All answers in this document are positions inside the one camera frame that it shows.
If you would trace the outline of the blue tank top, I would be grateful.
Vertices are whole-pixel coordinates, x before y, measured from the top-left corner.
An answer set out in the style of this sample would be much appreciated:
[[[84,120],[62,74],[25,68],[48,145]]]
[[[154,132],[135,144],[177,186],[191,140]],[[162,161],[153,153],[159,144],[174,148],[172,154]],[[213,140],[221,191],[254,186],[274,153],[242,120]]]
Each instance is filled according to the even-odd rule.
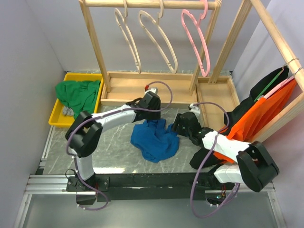
[[[158,163],[173,157],[179,149],[180,139],[166,125],[166,120],[146,120],[133,127],[130,143],[141,151],[144,159]]]

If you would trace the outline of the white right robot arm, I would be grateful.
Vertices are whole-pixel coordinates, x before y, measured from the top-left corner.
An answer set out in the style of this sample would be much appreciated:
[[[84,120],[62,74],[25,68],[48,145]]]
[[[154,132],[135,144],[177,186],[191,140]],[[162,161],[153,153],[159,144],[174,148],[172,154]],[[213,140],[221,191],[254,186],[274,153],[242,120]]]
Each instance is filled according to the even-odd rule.
[[[202,127],[192,112],[178,113],[172,130],[200,147],[190,166],[196,170],[210,167],[208,184],[213,189],[219,189],[224,183],[243,183],[252,191],[260,192],[280,172],[262,143],[228,139],[211,128]]]

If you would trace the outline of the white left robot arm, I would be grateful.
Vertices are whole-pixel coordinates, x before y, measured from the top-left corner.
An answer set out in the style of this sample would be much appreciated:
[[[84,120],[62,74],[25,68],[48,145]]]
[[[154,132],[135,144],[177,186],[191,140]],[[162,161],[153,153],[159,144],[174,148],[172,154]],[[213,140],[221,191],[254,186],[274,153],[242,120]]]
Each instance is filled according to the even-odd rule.
[[[81,112],[66,133],[66,152],[75,159],[78,185],[85,191],[95,188],[97,179],[93,170],[92,153],[100,136],[107,130],[141,120],[160,119],[161,100],[157,89],[148,89],[143,98],[97,114]]]

